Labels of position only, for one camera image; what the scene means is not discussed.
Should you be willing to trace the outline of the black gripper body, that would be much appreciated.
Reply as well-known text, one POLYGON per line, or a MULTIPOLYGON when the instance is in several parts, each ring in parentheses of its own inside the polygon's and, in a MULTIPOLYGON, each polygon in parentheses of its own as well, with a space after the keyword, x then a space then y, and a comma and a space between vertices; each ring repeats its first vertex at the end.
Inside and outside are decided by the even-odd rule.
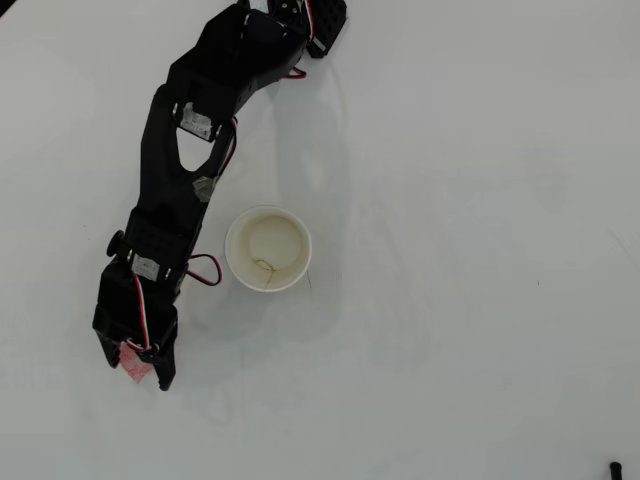
POLYGON ((134 349, 163 350, 175 342, 178 332, 178 314, 175 307, 152 309, 146 314, 148 339, 145 339, 139 313, 127 310, 110 313, 97 307, 93 320, 101 346, 105 350, 118 349, 121 343, 130 342, 134 349))

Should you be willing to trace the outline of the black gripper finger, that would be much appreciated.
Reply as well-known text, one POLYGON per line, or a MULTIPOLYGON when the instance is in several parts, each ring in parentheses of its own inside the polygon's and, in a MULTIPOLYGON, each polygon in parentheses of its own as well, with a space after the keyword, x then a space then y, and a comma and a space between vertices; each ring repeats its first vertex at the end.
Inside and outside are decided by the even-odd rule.
POLYGON ((97 336, 107 363, 111 368, 116 368, 120 362, 120 344, 103 336, 101 333, 97 333, 97 336))
POLYGON ((172 335, 162 345, 156 345, 153 350, 152 365, 158 378, 161 391, 168 391, 176 375, 175 340, 172 335))

